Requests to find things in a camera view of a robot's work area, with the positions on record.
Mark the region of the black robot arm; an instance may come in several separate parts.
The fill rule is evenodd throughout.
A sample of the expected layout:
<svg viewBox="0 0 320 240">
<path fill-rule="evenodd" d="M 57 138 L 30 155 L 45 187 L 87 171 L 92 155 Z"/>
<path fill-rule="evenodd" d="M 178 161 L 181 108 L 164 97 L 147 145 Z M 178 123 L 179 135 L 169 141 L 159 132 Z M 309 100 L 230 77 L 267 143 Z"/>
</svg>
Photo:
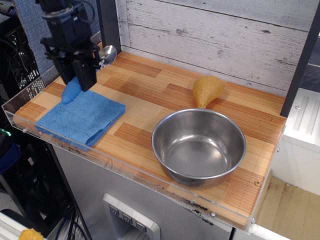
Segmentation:
<svg viewBox="0 0 320 240">
<path fill-rule="evenodd" d="M 81 90 L 86 92 L 97 83 L 96 70 L 101 67 L 99 46 L 91 40 L 93 36 L 86 6 L 87 0 L 37 0 L 42 9 L 41 17 L 46 21 L 51 37 L 40 40 L 45 47 L 47 59 L 65 84 L 77 78 Z"/>
</svg>

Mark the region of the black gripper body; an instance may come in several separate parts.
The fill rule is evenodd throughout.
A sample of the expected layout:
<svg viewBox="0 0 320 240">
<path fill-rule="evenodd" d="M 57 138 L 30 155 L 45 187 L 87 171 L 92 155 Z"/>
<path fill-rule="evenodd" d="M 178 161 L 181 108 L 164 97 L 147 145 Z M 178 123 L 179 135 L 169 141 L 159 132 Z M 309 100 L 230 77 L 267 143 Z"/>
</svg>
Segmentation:
<svg viewBox="0 0 320 240">
<path fill-rule="evenodd" d="M 41 17 L 46 21 L 51 37 L 41 43 L 46 56 L 53 61 L 55 56 L 64 58 L 73 55 L 93 67 L 99 66 L 100 48 L 91 41 L 92 30 L 83 4 L 42 4 Z"/>
</svg>

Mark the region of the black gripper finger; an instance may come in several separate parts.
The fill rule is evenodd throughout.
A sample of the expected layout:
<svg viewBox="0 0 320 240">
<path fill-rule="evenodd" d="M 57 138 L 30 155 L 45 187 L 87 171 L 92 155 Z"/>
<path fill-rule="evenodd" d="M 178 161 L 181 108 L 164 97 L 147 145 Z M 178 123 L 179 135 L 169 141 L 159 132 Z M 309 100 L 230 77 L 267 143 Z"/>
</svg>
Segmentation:
<svg viewBox="0 0 320 240">
<path fill-rule="evenodd" d="M 74 60 L 72 66 L 83 92 L 88 91 L 97 83 L 95 67 L 83 60 Z"/>
<path fill-rule="evenodd" d="M 75 57 L 73 55 L 66 55 L 65 57 L 55 56 L 53 58 L 53 63 L 66 85 L 76 77 L 73 67 L 74 60 Z"/>
</svg>

